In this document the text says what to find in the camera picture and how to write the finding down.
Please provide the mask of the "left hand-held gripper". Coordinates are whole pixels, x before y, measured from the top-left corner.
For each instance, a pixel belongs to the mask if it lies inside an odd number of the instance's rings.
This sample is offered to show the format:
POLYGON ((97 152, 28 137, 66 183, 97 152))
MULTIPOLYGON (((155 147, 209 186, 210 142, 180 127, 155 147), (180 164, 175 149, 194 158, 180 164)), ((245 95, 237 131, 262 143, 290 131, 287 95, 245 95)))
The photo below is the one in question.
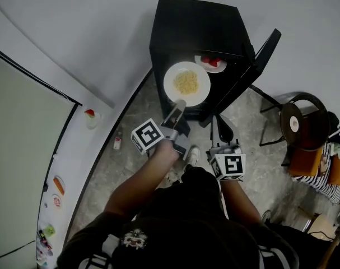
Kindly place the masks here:
POLYGON ((185 134, 180 134, 177 130, 167 128, 173 127, 179 123, 183 116, 187 104, 184 100, 178 100, 175 108, 158 126, 152 118, 146 120, 140 126, 135 128, 131 133, 131 140, 141 155, 148 153, 160 141, 169 140, 173 143, 173 148, 180 157, 185 160, 191 148, 190 140, 185 134))

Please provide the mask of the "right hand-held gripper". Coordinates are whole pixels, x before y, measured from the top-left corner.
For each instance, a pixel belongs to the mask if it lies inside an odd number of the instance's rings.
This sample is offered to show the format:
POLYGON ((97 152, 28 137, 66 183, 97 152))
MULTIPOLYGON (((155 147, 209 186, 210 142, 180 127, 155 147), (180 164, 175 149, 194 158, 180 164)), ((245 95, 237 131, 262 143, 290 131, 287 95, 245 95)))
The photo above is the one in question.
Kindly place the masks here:
POLYGON ((242 152, 239 139, 232 141, 233 137, 233 131, 225 120, 220 115, 214 115, 210 136, 212 147, 206 154, 218 181, 238 180, 245 175, 246 155, 242 152))

